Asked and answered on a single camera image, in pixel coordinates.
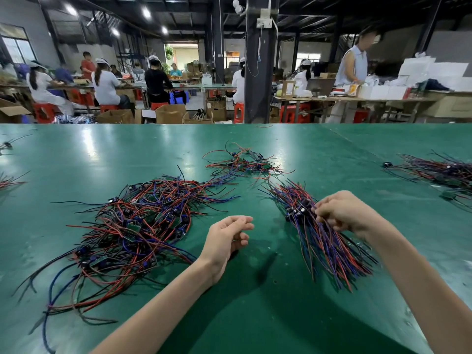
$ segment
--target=paper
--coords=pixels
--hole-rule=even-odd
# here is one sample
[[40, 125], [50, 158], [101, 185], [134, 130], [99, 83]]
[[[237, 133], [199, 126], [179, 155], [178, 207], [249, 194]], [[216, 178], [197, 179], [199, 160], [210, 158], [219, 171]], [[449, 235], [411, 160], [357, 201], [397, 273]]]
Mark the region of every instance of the paper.
[[156, 112], [154, 110], [143, 109], [141, 111], [141, 115], [143, 118], [153, 118], [156, 119]]

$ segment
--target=green workbench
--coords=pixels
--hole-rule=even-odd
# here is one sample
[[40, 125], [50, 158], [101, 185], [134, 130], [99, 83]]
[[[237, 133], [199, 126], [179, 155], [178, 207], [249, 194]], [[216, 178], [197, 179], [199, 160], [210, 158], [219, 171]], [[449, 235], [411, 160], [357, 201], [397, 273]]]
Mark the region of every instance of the green workbench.
[[[45, 353], [42, 311], [62, 261], [36, 280], [21, 303], [14, 288], [36, 268], [79, 242], [83, 229], [66, 227], [90, 221], [74, 214], [83, 205], [50, 204], [77, 200], [103, 203], [125, 184], [162, 173], [187, 179], [209, 178], [203, 154], [237, 142], [306, 181], [321, 198], [341, 189], [354, 194], [390, 220], [426, 256], [448, 285], [472, 305], [472, 214], [441, 199], [425, 183], [414, 184], [381, 171], [397, 153], [426, 157], [431, 149], [472, 161], [472, 124], [275, 124], [243, 125], [0, 125], [0, 140], [31, 134], [0, 156], [0, 171], [24, 177], [26, 184], [0, 192], [0, 353]], [[222, 280], [195, 304], [161, 353], [431, 353], [411, 311], [389, 275], [378, 266], [357, 282], [357, 291], [336, 292], [323, 275], [313, 283], [300, 253], [295, 230], [275, 203], [257, 191], [261, 180], [241, 179], [240, 198], [221, 204], [227, 214], [251, 215], [255, 230], [249, 246], [228, 264]], [[208, 227], [225, 213], [209, 210], [192, 220], [180, 243], [198, 255]], [[183, 264], [155, 270], [170, 281]], [[70, 277], [63, 276], [60, 288]], [[89, 312], [122, 323], [158, 293], [145, 282]], [[90, 326], [74, 312], [48, 319], [48, 339], [58, 354], [91, 350], [118, 324]]]

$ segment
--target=power outlet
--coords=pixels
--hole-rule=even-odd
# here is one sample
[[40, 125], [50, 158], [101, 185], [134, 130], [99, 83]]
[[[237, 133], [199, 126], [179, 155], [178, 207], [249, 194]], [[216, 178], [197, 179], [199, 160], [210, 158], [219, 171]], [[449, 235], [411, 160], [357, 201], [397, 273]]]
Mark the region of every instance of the power outlet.
[[272, 28], [271, 18], [258, 18], [256, 23], [257, 28]]

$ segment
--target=white hat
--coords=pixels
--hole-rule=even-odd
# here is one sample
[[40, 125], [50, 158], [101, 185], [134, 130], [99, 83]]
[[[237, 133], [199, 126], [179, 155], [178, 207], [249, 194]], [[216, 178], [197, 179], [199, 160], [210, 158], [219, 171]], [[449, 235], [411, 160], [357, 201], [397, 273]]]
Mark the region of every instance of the white hat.
[[39, 68], [45, 69], [46, 71], [49, 70], [49, 69], [47, 69], [45, 66], [40, 65], [39, 63], [36, 63], [36, 62], [33, 62], [33, 61], [27, 61], [27, 65], [28, 65], [30, 68], [39, 67]]
[[95, 62], [96, 63], [102, 63], [102, 64], [107, 65], [107, 66], [110, 67], [110, 65], [108, 64], [108, 62], [105, 59], [95, 59]]

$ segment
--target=sleeveless top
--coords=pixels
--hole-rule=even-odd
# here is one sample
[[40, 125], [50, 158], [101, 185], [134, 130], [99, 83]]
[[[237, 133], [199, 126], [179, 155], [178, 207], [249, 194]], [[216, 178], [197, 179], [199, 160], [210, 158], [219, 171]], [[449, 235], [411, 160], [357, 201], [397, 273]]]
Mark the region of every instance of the sleeveless top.
[[367, 53], [365, 51], [362, 52], [357, 46], [354, 46], [344, 54], [341, 64], [339, 65], [338, 74], [336, 75], [336, 81], [334, 82], [335, 86], [352, 84], [345, 72], [346, 54], [348, 52], [354, 53], [354, 75], [357, 79], [364, 81], [367, 77]]

